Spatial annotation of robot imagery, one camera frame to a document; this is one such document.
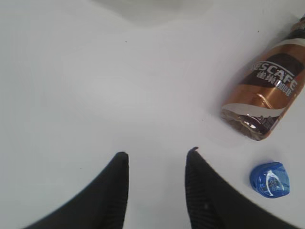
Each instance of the coffee bottle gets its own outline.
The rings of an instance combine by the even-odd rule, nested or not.
[[[222,118],[251,139],[270,135],[305,84],[305,17],[256,62],[222,106]]]

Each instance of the bottle label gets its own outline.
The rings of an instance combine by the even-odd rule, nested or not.
[[[295,57],[277,53],[255,63],[223,109],[241,117],[253,131],[268,134],[283,116],[301,87],[305,69]]]
[[[304,65],[296,58],[280,53],[257,62],[251,70],[252,73],[241,84],[275,87],[290,97],[298,85],[295,77],[304,70]]]

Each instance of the white table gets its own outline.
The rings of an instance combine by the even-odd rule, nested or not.
[[[304,12],[304,0],[2,0],[0,228],[46,216],[126,151],[124,228],[190,229],[193,146],[247,198],[304,228],[305,94],[262,142],[219,118],[243,71]],[[249,186],[269,161],[286,167],[288,196]]]

